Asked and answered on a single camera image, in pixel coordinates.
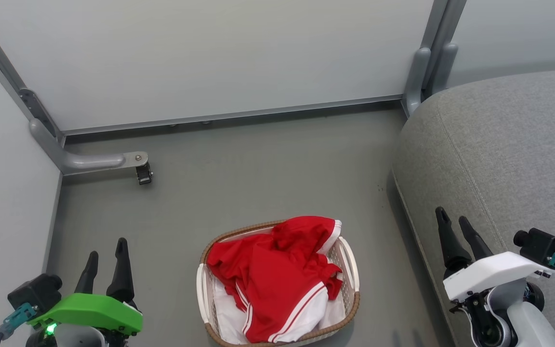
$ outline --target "gray floor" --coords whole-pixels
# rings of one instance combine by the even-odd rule
[[[68,145],[79,154],[147,151],[155,176],[145,186],[133,171],[66,179],[49,272],[62,277],[68,294],[97,250],[95,292],[104,293],[115,244],[126,237],[135,301],[145,314],[145,329],[130,344],[215,346],[195,286],[209,241],[250,224],[325,215],[344,223],[359,266],[361,308],[354,323],[315,346],[451,345],[391,184],[392,149],[405,117],[398,109],[347,112]]]

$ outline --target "metal clamp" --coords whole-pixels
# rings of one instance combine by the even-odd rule
[[[149,169],[147,152],[81,156],[72,154],[61,148],[52,134],[38,119],[29,121],[29,131],[31,132],[31,136],[33,136],[40,147],[42,147],[44,152],[46,152],[64,175],[77,175],[87,172],[136,167],[139,184],[142,185],[151,182],[153,172]]]
[[[44,124],[44,127],[46,127],[48,132],[51,133],[51,136],[56,137],[57,140],[59,140],[62,137],[61,132],[55,125],[53,119],[51,119],[51,115],[49,115],[46,108],[44,108],[44,105],[40,102],[40,99],[38,99],[36,93],[29,88],[20,88],[18,96],[23,103],[25,103],[25,106],[29,108],[29,112],[31,112],[35,118]]]

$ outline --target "white wall panel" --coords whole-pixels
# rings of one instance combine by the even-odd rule
[[[13,312],[7,294],[45,265],[58,186],[59,170],[0,84],[0,324]],[[24,346],[28,336],[22,327],[2,344]]]
[[[555,70],[555,1],[468,0],[453,42],[449,86]]]
[[[62,130],[403,93],[433,0],[0,0]]]

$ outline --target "metal frame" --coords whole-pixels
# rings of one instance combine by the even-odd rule
[[[451,42],[455,29],[460,22],[464,11],[466,0],[449,0],[447,7],[440,20],[434,43],[432,44],[432,55],[423,79],[423,95],[427,98],[432,94],[444,89],[449,79],[449,73],[458,52],[458,45]]]
[[[33,90],[25,86],[0,47],[0,82],[29,121],[29,131],[63,175],[136,167],[140,184],[151,182],[153,172],[146,152],[79,156],[64,150],[66,136],[59,130]]]
[[[44,152],[57,165],[64,175],[84,174],[86,172],[142,167],[147,164],[147,152],[128,152],[120,154],[99,154],[80,156],[67,152],[38,119],[29,121],[31,136],[39,143]]]
[[[368,97],[365,99],[335,101],[332,103],[312,104],[312,105],[303,105],[303,106],[289,106],[289,107],[270,108],[265,110],[253,110],[253,111],[244,111],[244,112],[216,114],[211,116],[187,117],[182,119],[180,118],[180,119],[151,120],[151,121],[142,121],[140,123],[106,125],[103,127],[64,130],[63,132],[65,136],[74,136],[74,135],[82,135],[82,134],[113,132],[117,130],[160,127],[165,125],[176,125],[176,124],[185,124],[185,123],[197,123],[197,122],[208,123],[213,120],[269,116],[269,115],[284,114],[287,112],[299,112],[299,111],[305,111],[305,110],[318,110],[322,108],[365,105],[365,104],[381,103],[385,101],[390,102],[390,101],[401,100],[402,98],[403,98],[402,94],[396,94],[396,95],[388,95],[388,96],[380,96],[380,97]]]
[[[451,42],[466,0],[434,0],[421,48],[414,55],[401,101],[407,117],[423,100],[447,87],[458,52]]]

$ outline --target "basket handle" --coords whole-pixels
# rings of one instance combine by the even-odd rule
[[[198,270],[196,271],[196,297],[198,299],[198,309],[200,310],[200,316],[202,321],[207,324],[209,323],[209,299],[207,298],[207,276],[205,272],[207,267],[205,264],[200,264]]]
[[[355,292],[359,292],[359,269],[357,268],[355,255],[353,254],[353,251],[350,249],[350,244],[346,242],[346,239],[340,236],[337,240],[340,243],[340,246],[342,247],[342,249],[345,251],[345,256],[348,263],[347,265],[349,266],[349,268],[347,268],[346,271],[348,272],[348,275],[350,275],[350,277],[352,277],[353,279],[353,286],[354,286]]]

